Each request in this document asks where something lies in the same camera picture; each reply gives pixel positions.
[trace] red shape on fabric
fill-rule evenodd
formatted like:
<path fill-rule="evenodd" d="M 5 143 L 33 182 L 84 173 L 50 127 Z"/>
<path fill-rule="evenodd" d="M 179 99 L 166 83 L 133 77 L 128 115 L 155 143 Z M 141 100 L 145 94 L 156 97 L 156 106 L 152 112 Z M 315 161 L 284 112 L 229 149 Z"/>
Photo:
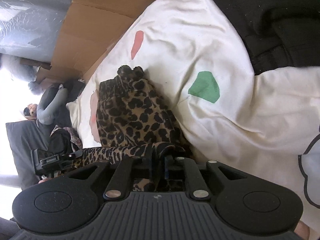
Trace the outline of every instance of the red shape on fabric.
<path fill-rule="evenodd" d="M 134 37 L 134 43 L 131 49 L 131 59 L 134 59 L 139 49 L 141 48 L 141 45 L 143 42 L 143 35 L 144 35 L 143 31 L 136 32 L 136 36 Z"/>

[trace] green shape on fabric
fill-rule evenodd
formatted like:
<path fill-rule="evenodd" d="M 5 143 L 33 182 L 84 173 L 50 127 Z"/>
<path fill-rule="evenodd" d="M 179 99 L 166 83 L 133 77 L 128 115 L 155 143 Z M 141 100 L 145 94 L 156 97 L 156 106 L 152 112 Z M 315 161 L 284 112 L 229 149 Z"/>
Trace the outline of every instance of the green shape on fabric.
<path fill-rule="evenodd" d="M 188 94 L 215 103 L 220 98 L 220 89 L 210 71 L 201 71 L 189 88 Z"/>

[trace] leopard print pants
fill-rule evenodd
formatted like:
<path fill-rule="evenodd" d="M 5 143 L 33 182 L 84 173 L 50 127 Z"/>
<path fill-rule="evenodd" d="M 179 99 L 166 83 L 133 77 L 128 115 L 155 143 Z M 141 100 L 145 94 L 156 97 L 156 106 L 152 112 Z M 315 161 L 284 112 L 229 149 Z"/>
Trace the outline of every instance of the leopard print pants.
<path fill-rule="evenodd" d="M 98 160 L 118 164 L 123 158 L 146 153 L 160 158 L 169 149 L 188 157 L 188 142 L 177 120 L 144 77 L 142 68 L 132 70 L 125 65 L 117 73 L 99 87 L 96 117 L 102 147 L 84 149 L 83 157 L 73 166 L 78 168 Z M 134 189 L 146 189 L 141 184 L 149 182 L 137 182 Z"/>

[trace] white bedsheet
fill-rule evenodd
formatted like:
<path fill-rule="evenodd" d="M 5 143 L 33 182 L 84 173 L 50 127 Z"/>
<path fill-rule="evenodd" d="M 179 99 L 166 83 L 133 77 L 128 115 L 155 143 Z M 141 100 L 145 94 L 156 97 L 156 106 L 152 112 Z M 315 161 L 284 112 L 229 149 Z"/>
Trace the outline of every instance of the white bedsheet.
<path fill-rule="evenodd" d="M 137 31 L 144 32 L 144 40 L 132 60 Z M 301 220 L 320 229 L 320 209 L 306 200 L 298 167 L 298 155 L 319 134 L 319 67 L 287 67 L 254 76 L 241 38 L 212 0 L 157 0 L 103 60 L 79 99 L 69 104 L 84 147 L 100 146 L 89 127 L 90 96 L 121 65 L 145 70 L 198 161 L 218 160 L 292 189 L 304 204 Z M 210 71 L 219 86 L 215 103 L 188 94 L 200 71 Z"/>

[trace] cardboard box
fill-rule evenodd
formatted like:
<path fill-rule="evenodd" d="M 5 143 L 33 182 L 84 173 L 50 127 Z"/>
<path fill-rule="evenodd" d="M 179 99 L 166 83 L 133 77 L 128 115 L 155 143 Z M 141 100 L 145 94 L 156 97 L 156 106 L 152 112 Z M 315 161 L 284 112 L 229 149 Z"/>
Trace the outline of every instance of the cardboard box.
<path fill-rule="evenodd" d="M 87 79 L 95 70 L 94 63 L 103 60 L 153 1 L 72 0 L 58 36 L 49 75 L 56 76 L 65 69 L 61 75 L 67 73 L 69 78 L 70 73 L 83 75 L 91 68 L 85 75 Z"/>

